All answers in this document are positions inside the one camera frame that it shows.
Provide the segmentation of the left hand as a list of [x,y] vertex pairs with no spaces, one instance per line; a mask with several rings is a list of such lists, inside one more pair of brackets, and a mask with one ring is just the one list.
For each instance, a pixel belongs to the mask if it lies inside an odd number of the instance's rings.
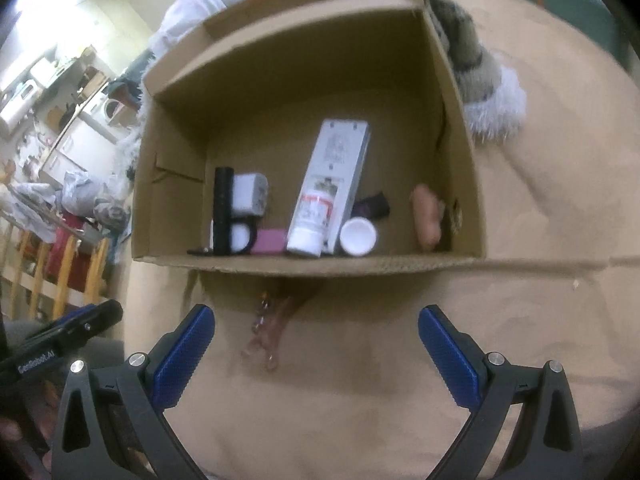
[[1,437],[10,445],[21,445],[38,458],[50,453],[58,423],[60,395],[48,380],[37,380],[13,390],[1,391]]

